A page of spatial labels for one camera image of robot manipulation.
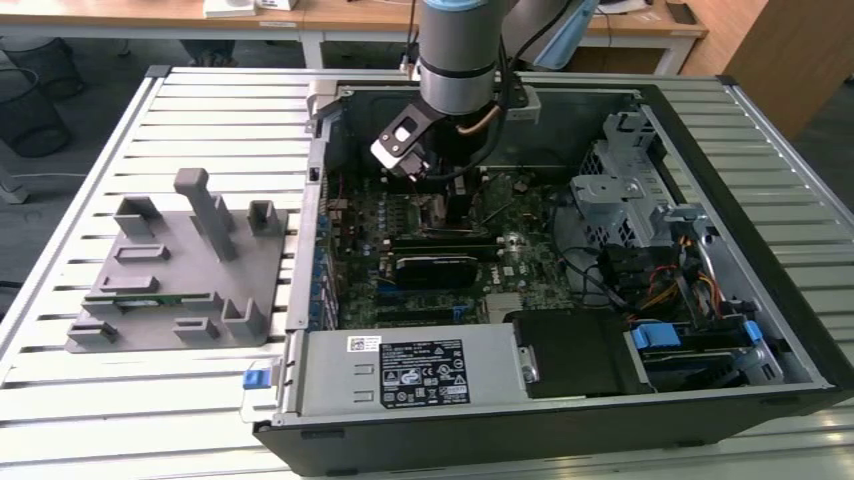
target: power supply label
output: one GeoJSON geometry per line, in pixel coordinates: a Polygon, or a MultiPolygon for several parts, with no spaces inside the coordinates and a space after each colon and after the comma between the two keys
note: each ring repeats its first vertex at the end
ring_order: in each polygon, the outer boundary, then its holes
{"type": "Polygon", "coordinates": [[[380,344],[379,373],[386,408],[471,403],[462,340],[380,344]]]}

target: mesh trash can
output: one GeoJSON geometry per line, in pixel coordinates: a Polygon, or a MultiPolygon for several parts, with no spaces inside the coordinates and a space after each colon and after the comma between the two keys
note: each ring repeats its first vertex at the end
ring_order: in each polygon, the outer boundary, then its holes
{"type": "Polygon", "coordinates": [[[61,38],[3,37],[0,50],[17,68],[36,72],[41,89],[52,99],[68,98],[83,91],[71,47],[61,38]]]}
{"type": "Polygon", "coordinates": [[[0,69],[0,139],[21,157],[43,157],[71,140],[31,70],[0,69]]]}

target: slotted metal surface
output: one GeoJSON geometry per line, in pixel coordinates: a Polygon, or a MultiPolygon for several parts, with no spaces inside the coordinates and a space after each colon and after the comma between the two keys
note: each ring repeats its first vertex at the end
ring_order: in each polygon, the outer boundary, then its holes
{"type": "MultiPolygon", "coordinates": [[[[304,96],[318,76],[400,79],[391,72],[175,69],[165,81],[145,80],[33,270],[25,298],[0,324],[0,477],[296,478],[255,441],[238,409],[242,372],[283,351],[310,145],[300,133],[304,96]],[[65,331],[117,231],[107,215],[129,192],[149,194],[160,209],[188,209],[169,193],[181,167],[208,169],[211,190],[223,193],[230,207],[272,199],[288,212],[274,341],[259,348],[69,355],[65,331]]],[[[651,77],[532,78],[636,83],[651,77]]],[[[845,212],[798,158],[769,140],[773,132],[730,90],[711,79],[655,82],[854,358],[854,233],[845,212]]],[[[691,198],[683,175],[674,173],[691,198]]],[[[707,447],[374,478],[853,478],[853,444],[854,402],[846,402],[707,447]]]]}

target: blue drive latch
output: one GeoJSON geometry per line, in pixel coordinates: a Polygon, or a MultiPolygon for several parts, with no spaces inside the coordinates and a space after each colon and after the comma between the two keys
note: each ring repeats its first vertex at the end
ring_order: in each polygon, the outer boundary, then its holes
{"type": "Polygon", "coordinates": [[[644,323],[631,331],[631,339],[638,350],[646,348],[678,347],[682,345],[677,329],[670,323],[644,323]]]}
{"type": "Polygon", "coordinates": [[[270,368],[258,370],[247,370],[243,372],[243,389],[244,390],[260,390],[262,388],[270,388],[272,374],[270,368]]]}

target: blue latch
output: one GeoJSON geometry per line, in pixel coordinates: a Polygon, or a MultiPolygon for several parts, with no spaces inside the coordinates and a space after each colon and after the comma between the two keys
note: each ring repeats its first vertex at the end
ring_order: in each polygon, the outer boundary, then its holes
{"type": "Polygon", "coordinates": [[[750,341],[754,343],[759,343],[762,341],[762,330],[759,330],[759,325],[753,320],[745,321],[745,331],[747,332],[747,336],[750,337],[750,341]]]}
{"type": "Polygon", "coordinates": [[[260,370],[247,370],[246,372],[243,372],[243,389],[259,390],[262,388],[270,388],[271,378],[272,374],[270,373],[268,368],[260,370]]]}
{"type": "Polygon", "coordinates": [[[670,323],[644,323],[631,331],[631,339],[638,350],[682,345],[677,329],[670,323]]]}
{"type": "Polygon", "coordinates": [[[459,323],[463,319],[463,315],[466,314],[466,310],[468,310],[468,305],[456,305],[454,308],[454,322],[459,323]]]}

